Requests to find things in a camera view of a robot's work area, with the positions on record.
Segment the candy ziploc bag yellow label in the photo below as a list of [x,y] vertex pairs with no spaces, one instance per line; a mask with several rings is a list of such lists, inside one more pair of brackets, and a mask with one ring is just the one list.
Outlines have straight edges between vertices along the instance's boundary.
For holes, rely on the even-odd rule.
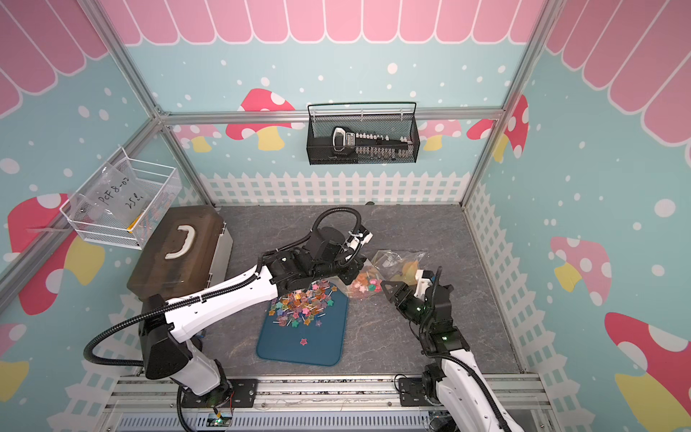
[[362,271],[352,284],[347,286],[347,296],[356,300],[370,298],[383,291],[381,282],[383,282],[383,277],[376,269]]

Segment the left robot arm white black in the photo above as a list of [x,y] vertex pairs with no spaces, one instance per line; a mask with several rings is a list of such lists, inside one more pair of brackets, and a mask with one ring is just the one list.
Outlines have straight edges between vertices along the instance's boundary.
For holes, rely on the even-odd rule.
[[371,239],[365,227],[347,235],[332,227],[313,228],[305,238],[264,253],[241,275],[164,302],[162,316],[140,326],[145,376],[169,378],[201,399],[227,399],[232,385],[222,365],[203,354],[194,337],[238,311],[305,290],[318,280],[353,280],[365,262],[360,251]]

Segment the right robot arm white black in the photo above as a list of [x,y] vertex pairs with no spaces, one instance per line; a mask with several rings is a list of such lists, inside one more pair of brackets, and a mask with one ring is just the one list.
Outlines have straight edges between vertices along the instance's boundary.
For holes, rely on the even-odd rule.
[[451,284],[425,271],[416,286],[384,281],[381,288],[396,310],[417,326],[422,354],[433,360],[421,377],[422,398],[447,411],[432,420],[435,431],[521,431],[478,367],[474,354],[453,322]]

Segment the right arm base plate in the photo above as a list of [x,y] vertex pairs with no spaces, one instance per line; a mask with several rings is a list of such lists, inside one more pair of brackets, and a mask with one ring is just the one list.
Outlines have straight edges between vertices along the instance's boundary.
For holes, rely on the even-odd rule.
[[438,401],[428,397],[421,378],[397,375],[394,379],[394,388],[399,394],[399,403],[402,407],[441,407]]

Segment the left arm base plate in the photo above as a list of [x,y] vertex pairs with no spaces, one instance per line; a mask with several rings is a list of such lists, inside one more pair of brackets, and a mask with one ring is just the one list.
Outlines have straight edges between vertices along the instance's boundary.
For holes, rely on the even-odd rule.
[[257,397],[257,387],[257,379],[225,379],[219,387],[204,396],[184,390],[179,405],[184,409],[252,408]]

